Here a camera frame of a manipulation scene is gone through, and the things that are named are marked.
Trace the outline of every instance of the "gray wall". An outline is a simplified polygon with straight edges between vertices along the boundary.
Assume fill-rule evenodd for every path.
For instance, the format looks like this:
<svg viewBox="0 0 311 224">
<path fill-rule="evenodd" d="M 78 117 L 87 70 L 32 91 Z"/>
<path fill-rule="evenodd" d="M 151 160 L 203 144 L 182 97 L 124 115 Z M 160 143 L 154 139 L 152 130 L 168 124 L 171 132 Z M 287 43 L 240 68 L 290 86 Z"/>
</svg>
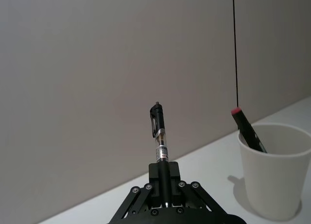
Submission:
<svg viewBox="0 0 311 224">
<path fill-rule="evenodd" d="M 299 9 L 269 3 L 281 17 Z M 282 32 L 283 23 L 257 0 L 236 8 L 240 102 L 250 118 L 309 95 L 304 21 L 288 18 L 302 35 L 289 35 L 299 51 L 285 63 L 266 52 L 274 37 L 262 40 L 259 29 Z M 290 54 L 282 37 L 272 52 Z M 0 0 L 0 60 L 1 224 L 39 222 L 146 172 L 155 101 L 171 159 L 236 129 L 232 0 Z"/>
</svg>

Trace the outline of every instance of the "pen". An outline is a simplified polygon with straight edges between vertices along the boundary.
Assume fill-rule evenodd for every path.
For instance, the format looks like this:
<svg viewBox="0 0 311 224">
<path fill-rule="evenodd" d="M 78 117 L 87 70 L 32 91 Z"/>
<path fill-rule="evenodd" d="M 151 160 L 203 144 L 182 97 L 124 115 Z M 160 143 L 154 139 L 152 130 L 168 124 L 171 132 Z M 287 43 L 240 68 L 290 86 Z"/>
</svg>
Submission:
<svg viewBox="0 0 311 224">
<path fill-rule="evenodd" d="M 264 148 L 252 125 L 248 122 L 241 108 L 237 107 L 233 109 L 231 111 L 231 115 L 237 123 L 240 133 L 244 137 L 247 145 L 254 150 L 266 153 L 266 149 Z"/>
<path fill-rule="evenodd" d="M 162 105 L 159 102 L 150 109 L 152 136 L 156 143 L 156 162 L 159 173 L 162 207 L 172 207 L 172 187 L 169 167 L 169 154 L 166 145 L 164 117 Z"/>
</svg>

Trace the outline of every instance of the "pen barrel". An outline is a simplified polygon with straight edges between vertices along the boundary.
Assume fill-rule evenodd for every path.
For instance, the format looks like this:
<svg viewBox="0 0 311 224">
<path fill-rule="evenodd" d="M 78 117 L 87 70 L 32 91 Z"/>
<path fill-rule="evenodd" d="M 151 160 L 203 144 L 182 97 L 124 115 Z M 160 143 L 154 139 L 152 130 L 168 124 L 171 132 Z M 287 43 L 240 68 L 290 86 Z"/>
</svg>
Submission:
<svg viewBox="0 0 311 224">
<path fill-rule="evenodd" d="M 169 162 L 161 160 L 157 163 L 161 202 L 163 208 L 172 207 L 172 185 Z"/>
</svg>

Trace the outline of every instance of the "pen label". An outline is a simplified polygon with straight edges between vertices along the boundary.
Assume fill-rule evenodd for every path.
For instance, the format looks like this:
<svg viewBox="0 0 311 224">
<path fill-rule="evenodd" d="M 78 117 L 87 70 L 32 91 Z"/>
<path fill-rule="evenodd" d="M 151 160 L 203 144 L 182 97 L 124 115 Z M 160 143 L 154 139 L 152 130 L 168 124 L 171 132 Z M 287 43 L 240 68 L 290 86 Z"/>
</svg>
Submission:
<svg viewBox="0 0 311 224">
<path fill-rule="evenodd" d="M 165 160 L 165 161 L 169 161 L 169 153 L 167 151 L 167 148 L 163 145 L 158 146 L 156 149 L 156 161 L 161 161 L 161 160 Z"/>
</svg>

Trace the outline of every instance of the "bolt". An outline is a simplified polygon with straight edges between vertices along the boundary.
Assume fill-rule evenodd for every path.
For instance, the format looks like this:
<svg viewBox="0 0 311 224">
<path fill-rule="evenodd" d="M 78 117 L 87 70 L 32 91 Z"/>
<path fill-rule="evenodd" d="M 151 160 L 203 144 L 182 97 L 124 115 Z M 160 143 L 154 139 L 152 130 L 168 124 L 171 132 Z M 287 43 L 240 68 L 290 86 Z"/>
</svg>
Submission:
<svg viewBox="0 0 311 224">
<path fill-rule="evenodd" d="M 186 185 L 186 184 L 185 184 L 185 182 L 183 182 L 183 181 L 180 181 L 180 182 L 178 183 L 178 186 L 181 187 L 181 188 L 184 187 L 185 185 Z"/>
<path fill-rule="evenodd" d="M 176 212 L 177 212 L 178 214 L 182 214 L 182 213 L 184 213 L 184 209 L 181 208 L 181 207 L 179 207 L 179 208 L 176 209 Z"/>
<path fill-rule="evenodd" d="M 135 188 L 132 189 L 132 192 L 133 192 L 133 193 L 137 193 L 138 191 L 139 191 L 139 188 L 137 188 L 137 187 L 135 187 Z"/>
<path fill-rule="evenodd" d="M 151 211 L 151 215 L 152 216 L 157 216 L 159 214 L 159 211 L 157 210 L 157 209 L 153 209 L 152 211 Z"/>
<path fill-rule="evenodd" d="M 147 185 L 146 185 L 146 189 L 147 189 L 147 190 L 152 189 L 152 185 L 151 185 L 151 184 L 147 184 Z"/>
<path fill-rule="evenodd" d="M 195 189 L 198 188 L 199 187 L 199 183 L 193 183 L 192 187 L 195 188 Z"/>
</svg>

